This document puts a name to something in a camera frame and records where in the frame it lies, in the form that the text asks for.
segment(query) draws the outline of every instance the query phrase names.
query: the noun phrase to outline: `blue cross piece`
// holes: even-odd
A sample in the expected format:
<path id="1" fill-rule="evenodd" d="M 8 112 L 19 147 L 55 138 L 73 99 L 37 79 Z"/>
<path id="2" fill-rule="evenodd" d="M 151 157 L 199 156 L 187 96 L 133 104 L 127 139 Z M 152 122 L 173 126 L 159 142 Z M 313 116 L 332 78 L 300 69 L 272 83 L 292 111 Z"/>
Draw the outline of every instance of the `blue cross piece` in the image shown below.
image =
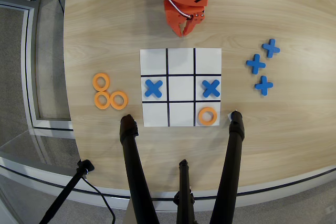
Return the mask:
<path id="1" fill-rule="evenodd" d="M 255 85 L 256 89 L 260 89 L 262 95 L 267 95 L 267 89 L 273 88 L 272 82 L 267 82 L 266 76 L 261 76 L 261 83 Z"/>
<path id="2" fill-rule="evenodd" d="M 219 97 L 220 93 L 216 90 L 219 85 L 218 80 L 214 80 L 211 84 L 208 81 L 203 81 L 202 84 L 206 87 L 206 90 L 203 93 L 205 98 L 209 97 L 209 95 L 214 94 L 215 97 Z"/>
<path id="3" fill-rule="evenodd" d="M 162 96 L 162 93 L 159 90 L 159 87 L 162 86 L 162 81 L 157 81 L 156 84 L 154 84 L 151 80 L 148 79 L 146 81 L 146 85 L 148 86 L 148 90 L 145 93 L 146 97 L 149 97 L 151 94 L 155 94 L 158 98 Z"/>
<path id="4" fill-rule="evenodd" d="M 275 39 L 270 39 L 269 44 L 263 44 L 263 48 L 268 51 L 267 58 L 272 58 L 274 52 L 276 53 L 280 52 L 280 48 L 277 48 L 275 46 Z"/>
<path id="5" fill-rule="evenodd" d="M 254 59 L 246 61 L 246 65 L 252 67 L 253 74 L 258 74 L 259 68 L 266 67 L 265 63 L 260 62 L 260 55 L 254 55 Z"/>

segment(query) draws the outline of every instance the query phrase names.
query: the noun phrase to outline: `black tripod leg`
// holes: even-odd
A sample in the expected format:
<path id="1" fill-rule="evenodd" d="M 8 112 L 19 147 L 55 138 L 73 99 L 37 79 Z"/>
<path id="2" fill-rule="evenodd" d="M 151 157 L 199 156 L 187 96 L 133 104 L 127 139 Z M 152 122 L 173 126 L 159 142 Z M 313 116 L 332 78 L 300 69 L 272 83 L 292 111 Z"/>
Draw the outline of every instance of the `black tripod leg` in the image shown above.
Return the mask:
<path id="1" fill-rule="evenodd" d="M 78 181 L 84 174 L 88 174 L 90 171 L 94 170 L 94 166 L 91 164 L 89 160 L 84 160 L 83 162 L 78 162 L 79 168 L 77 168 L 77 172 L 66 185 L 66 187 L 61 191 L 61 193 L 57 196 L 53 204 L 46 211 L 43 219 L 40 224 L 47 224 L 51 221 L 51 219 L 55 216 L 59 208 L 62 206 L 63 202 L 67 199 L 73 188 L 77 185 Z"/>
<path id="2" fill-rule="evenodd" d="M 190 190 L 189 167 L 187 160 L 182 160 L 180 166 L 180 191 L 175 195 L 177 204 L 177 224 L 195 224 L 194 196 Z"/>
<path id="3" fill-rule="evenodd" d="M 127 115 L 121 119 L 120 125 L 120 142 L 124 151 L 134 213 L 138 224 L 159 224 L 136 147 L 135 137 L 138 136 L 136 124 L 133 117 Z"/>
<path id="4" fill-rule="evenodd" d="M 230 224 L 233 220 L 242 156 L 241 146 L 245 137 L 243 117 L 238 111 L 232 113 L 229 132 L 222 177 L 210 224 Z"/>

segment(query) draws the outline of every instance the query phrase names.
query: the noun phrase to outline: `orange o ring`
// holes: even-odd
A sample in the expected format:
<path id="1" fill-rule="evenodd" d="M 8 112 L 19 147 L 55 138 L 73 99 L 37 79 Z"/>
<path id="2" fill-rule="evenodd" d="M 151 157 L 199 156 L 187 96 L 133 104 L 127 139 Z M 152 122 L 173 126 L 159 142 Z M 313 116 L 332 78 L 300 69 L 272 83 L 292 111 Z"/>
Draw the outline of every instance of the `orange o ring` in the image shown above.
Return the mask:
<path id="1" fill-rule="evenodd" d="M 114 101 L 114 97 L 116 97 L 116 95 L 120 95 L 123 99 L 124 99 L 124 103 L 122 105 L 118 105 L 115 101 Z M 111 106 L 113 108 L 115 108 L 116 110 L 122 110 L 124 109 L 127 104 L 128 104 L 128 97 L 127 95 L 122 92 L 122 91 L 116 91 L 116 92 L 113 92 L 112 95 L 111 95 L 111 98 L 110 98 L 110 103 L 111 103 Z"/>
<path id="2" fill-rule="evenodd" d="M 203 119 L 203 114 L 204 114 L 205 112 L 210 112 L 210 113 L 212 113 L 212 119 L 211 119 L 210 121 L 205 121 L 205 120 Z M 199 114 L 198 114 L 198 120 L 199 120 L 200 123 L 202 123 L 202 124 L 205 125 L 205 126 L 211 126 L 211 125 L 213 125 L 213 124 L 216 122 L 216 120 L 217 120 L 217 113 L 216 113 L 216 111 L 215 111 L 213 108 L 210 108 L 210 107 L 202 108 L 201 111 L 200 111 Z"/>
<path id="3" fill-rule="evenodd" d="M 101 104 L 99 101 L 99 97 L 100 96 L 104 96 L 107 100 L 106 104 Z M 94 103 L 97 106 L 97 108 L 104 110 L 107 109 L 110 106 L 110 95 L 108 94 L 108 92 L 103 91 L 103 92 L 97 92 L 96 95 L 94 96 Z"/>
<path id="4" fill-rule="evenodd" d="M 98 78 L 101 77 L 105 80 L 105 86 L 104 87 L 100 87 L 98 85 Z M 105 91 L 106 89 L 109 88 L 110 85 L 110 77 L 105 74 L 105 73 L 98 73 L 95 75 L 95 77 L 93 78 L 92 81 L 93 87 L 97 90 L 97 91 Z"/>

